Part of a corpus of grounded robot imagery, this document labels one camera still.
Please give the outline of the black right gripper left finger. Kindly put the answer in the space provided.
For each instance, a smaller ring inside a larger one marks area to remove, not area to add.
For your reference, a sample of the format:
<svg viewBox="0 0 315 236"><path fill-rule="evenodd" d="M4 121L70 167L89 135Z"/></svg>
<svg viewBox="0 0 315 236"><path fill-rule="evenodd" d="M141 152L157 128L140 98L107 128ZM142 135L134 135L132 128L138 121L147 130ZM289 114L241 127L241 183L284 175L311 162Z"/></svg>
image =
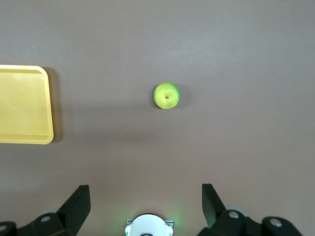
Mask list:
<svg viewBox="0 0 315 236"><path fill-rule="evenodd" d="M13 221L0 223L2 236L75 236L91 210L90 189L80 185L56 211L45 213L18 228Z"/></svg>

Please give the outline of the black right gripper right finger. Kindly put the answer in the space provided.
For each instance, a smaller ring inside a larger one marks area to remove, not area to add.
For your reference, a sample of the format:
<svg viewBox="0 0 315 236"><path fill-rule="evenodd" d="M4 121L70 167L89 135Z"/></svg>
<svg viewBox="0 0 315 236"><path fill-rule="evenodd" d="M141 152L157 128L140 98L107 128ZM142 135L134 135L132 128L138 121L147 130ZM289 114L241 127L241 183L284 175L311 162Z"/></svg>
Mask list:
<svg viewBox="0 0 315 236"><path fill-rule="evenodd" d="M200 236L300 236L300 231L288 220L268 216L261 223L238 210L226 209L212 184L202 185L202 210L207 227Z"/></svg>

